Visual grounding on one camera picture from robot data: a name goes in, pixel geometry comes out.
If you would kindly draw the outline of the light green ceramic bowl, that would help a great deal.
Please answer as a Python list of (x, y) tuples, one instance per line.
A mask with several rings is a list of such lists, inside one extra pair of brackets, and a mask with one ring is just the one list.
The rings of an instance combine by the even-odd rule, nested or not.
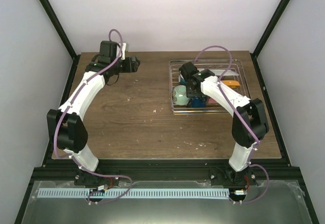
[(178, 85), (172, 90), (172, 101), (173, 104), (179, 106), (186, 106), (189, 102), (190, 98), (186, 95), (186, 86)]

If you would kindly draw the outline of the dark blue mug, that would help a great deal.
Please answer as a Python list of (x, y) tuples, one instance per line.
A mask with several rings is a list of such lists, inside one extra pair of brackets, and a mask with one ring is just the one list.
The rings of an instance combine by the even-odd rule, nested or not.
[(206, 108), (206, 106), (207, 97), (192, 97), (187, 104), (188, 108)]

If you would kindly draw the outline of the orange polka dot plate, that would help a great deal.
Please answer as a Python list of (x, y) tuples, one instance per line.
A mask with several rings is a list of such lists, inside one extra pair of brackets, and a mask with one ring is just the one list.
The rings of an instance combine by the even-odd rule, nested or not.
[(236, 89), (241, 86), (241, 84), (236, 80), (222, 80), (222, 83), (231, 89)]

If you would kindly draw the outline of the wire dish rack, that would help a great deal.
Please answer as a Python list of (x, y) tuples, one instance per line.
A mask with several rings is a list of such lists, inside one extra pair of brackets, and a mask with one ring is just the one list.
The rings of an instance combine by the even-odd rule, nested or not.
[(172, 60), (169, 63), (171, 107), (174, 114), (234, 114), (251, 102), (244, 69), (234, 60)]

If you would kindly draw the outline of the white bowl with blue rim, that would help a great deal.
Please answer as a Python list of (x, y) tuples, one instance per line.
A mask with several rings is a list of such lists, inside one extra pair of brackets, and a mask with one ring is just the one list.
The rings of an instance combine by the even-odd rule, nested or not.
[(181, 85), (186, 85), (186, 84), (187, 84), (187, 82), (184, 80), (184, 78), (182, 77), (181, 74), (179, 75), (179, 83), (180, 83)]

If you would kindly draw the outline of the pink polka dot plate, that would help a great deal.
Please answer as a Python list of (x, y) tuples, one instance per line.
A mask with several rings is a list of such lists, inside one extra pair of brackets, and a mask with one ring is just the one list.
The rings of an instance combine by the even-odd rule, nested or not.
[(218, 102), (216, 100), (214, 100), (213, 98), (208, 98), (206, 104), (208, 106), (217, 106)]

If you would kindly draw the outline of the red and teal plate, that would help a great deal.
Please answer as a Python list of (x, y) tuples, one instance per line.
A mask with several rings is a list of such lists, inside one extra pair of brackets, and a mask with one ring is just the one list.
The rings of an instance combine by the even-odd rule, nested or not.
[[(224, 69), (208, 69), (210, 72), (208, 74), (212, 74), (213, 76), (220, 76)], [(227, 70), (224, 74), (224, 76), (239, 76), (239, 74), (232, 70)]]

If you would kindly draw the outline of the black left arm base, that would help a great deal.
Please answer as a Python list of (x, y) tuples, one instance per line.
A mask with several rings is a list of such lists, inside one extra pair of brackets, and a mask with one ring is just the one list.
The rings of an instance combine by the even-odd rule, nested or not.
[(100, 177), (84, 171), (78, 171), (74, 180), (75, 185), (85, 187), (98, 187), (100, 185), (108, 185), (109, 187), (112, 187), (117, 185), (118, 182), (119, 180), (115, 177)]

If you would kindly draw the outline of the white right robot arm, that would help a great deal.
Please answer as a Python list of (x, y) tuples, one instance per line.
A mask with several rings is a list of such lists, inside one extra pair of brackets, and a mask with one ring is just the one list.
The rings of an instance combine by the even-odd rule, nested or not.
[(263, 102), (243, 96), (221, 81), (209, 69), (199, 71), (190, 61), (179, 68), (181, 77), (187, 83), (188, 93), (206, 95), (215, 100), (232, 116), (232, 136), (235, 146), (226, 171), (226, 180), (232, 185), (244, 178), (243, 170), (251, 163), (252, 152), (257, 150), (261, 140), (269, 132), (269, 124)]

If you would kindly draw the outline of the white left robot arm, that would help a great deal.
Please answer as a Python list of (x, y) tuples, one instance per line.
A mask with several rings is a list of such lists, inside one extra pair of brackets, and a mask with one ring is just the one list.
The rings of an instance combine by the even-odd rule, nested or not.
[(92, 185), (99, 185), (104, 173), (97, 168), (99, 159), (87, 144), (88, 132), (83, 119), (95, 96), (111, 77), (138, 70), (140, 61), (134, 56), (127, 57), (126, 51), (127, 43), (102, 41), (99, 53), (86, 66), (81, 82), (71, 96), (57, 110), (51, 109), (47, 113), (53, 151), (63, 150), (79, 168), (86, 169), (86, 180)]

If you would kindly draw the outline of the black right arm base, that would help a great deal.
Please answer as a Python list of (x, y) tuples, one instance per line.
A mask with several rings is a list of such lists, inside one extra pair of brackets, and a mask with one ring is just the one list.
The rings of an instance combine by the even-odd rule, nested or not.
[(256, 181), (251, 178), (251, 171), (248, 169), (236, 172), (231, 167), (211, 167), (209, 169), (209, 178), (212, 184), (226, 187), (256, 185)]

